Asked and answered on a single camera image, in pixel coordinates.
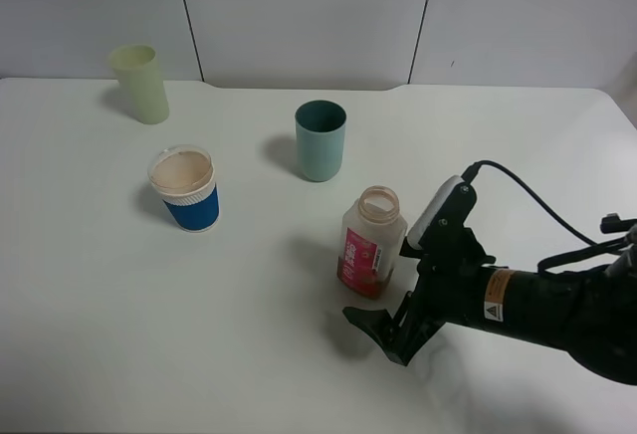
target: plastic bottle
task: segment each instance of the plastic bottle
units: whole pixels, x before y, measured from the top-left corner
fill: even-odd
[[[378,298],[391,279],[406,231],[394,191],[367,188],[342,217],[340,280],[360,295]]]

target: teal cup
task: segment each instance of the teal cup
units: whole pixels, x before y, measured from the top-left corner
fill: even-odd
[[[330,180],[342,164],[345,111],[330,101],[311,101],[297,109],[295,119],[301,172],[314,182]]]

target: bottle opening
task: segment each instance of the bottle opening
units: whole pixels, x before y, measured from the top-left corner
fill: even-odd
[[[369,187],[358,199],[358,213],[372,223],[391,223],[400,214],[398,196],[388,187]]]

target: black cable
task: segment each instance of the black cable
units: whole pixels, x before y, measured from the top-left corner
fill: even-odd
[[[572,252],[560,253],[559,255],[553,255],[543,259],[537,264],[537,271],[540,275],[546,273],[546,270],[550,268],[561,267],[571,263],[583,262],[589,258],[597,257],[607,253],[616,253],[622,248],[628,246],[626,237],[616,238],[614,240],[608,240],[607,242],[598,243],[591,247],[582,248]]]
[[[560,283],[573,283],[573,281],[581,281],[585,279],[595,278],[604,273],[608,268],[608,264],[606,265],[598,265],[593,268],[589,268],[587,270],[582,270],[578,272],[561,272],[561,273],[553,273],[553,272],[539,272],[543,278],[549,279],[553,282]]]
[[[466,182],[471,183],[474,180],[474,178],[476,178],[476,175],[478,175],[478,170],[480,170],[480,167],[482,167],[483,165],[489,165],[491,167],[497,168],[498,170],[502,171],[503,173],[508,175],[510,178],[512,178],[521,188],[525,190],[525,192],[528,195],[531,196],[533,200],[535,200],[535,202],[539,204],[541,208],[543,208],[546,211],[546,213],[548,213],[548,215],[550,215],[558,224],[560,224],[562,227],[568,230],[571,234],[573,234],[579,240],[591,246],[597,245],[597,242],[591,240],[587,236],[575,230],[568,223],[566,223],[566,221],[563,218],[561,218],[559,215],[557,215],[552,208],[546,205],[546,202],[544,202],[541,198],[539,198],[539,195],[537,195],[528,185],[526,185],[521,178],[519,178],[513,172],[511,172],[506,167],[504,167],[503,165],[500,165],[497,162],[494,162],[492,160],[480,160],[479,162],[475,162],[472,165],[470,165],[469,168],[467,168],[467,170],[465,170],[465,172],[462,174],[462,178]]]

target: white table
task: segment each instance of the white table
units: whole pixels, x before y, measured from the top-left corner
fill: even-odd
[[[168,121],[119,111],[112,81],[0,82],[0,428],[216,433],[633,433],[637,388],[559,351],[446,325],[404,368],[346,305],[396,308],[335,278],[340,218],[385,184],[412,223],[447,177],[491,158],[596,239],[636,216],[637,132],[593,90],[402,87],[219,90],[166,84]],[[294,174],[300,104],[348,113],[340,174]],[[148,188],[159,149],[200,144],[220,223],[176,228]],[[533,269],[580,247],[505,176],[483,169],[472,226],[499,262]]]

